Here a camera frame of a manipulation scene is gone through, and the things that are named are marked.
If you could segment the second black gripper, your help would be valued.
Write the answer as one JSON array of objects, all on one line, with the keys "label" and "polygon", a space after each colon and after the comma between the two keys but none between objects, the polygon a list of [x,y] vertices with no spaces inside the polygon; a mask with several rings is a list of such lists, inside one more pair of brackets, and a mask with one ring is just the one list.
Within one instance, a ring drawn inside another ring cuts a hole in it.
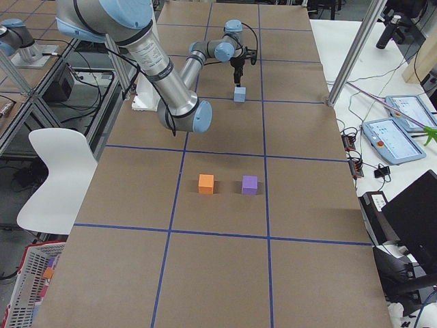
[{"label": "second black gripper", "polygon": [[241,85],[241,78],[243,75],[243,67],[245,64],[246,55],[242,54],[237,57],[232,57],[229,62],[234,68],[234,83]]}]

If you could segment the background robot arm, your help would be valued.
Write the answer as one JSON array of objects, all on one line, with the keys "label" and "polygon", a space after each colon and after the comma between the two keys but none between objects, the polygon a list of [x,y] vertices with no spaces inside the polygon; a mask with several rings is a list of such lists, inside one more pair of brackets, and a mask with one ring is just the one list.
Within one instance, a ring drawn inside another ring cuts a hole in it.
[{"label": "background robot arm", "polygon": [[21,19],[1,21],[1,50],[19,68],[42,68],[49,56],[43,55],[51,46],[38,44]]}]

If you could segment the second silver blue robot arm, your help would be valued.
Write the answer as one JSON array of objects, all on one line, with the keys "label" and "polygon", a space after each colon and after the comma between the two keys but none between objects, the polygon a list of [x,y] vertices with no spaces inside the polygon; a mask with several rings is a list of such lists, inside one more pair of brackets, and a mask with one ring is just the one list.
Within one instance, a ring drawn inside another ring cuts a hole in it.
[{"label": "second silver blue robot arm", "polygon": [[177,72],[152,31],[154,12],[151,1],[58,1],[57,28],[63,34],[88,42],[116,45],[131,54],[139,71],[160,96],[158,117],[173,133],[204,133],[212,122],[212,106],[191,90],[207,59],[229,62],[245,54],[242,22],[225,23],[218,40],[191,45],[181,72]]}]

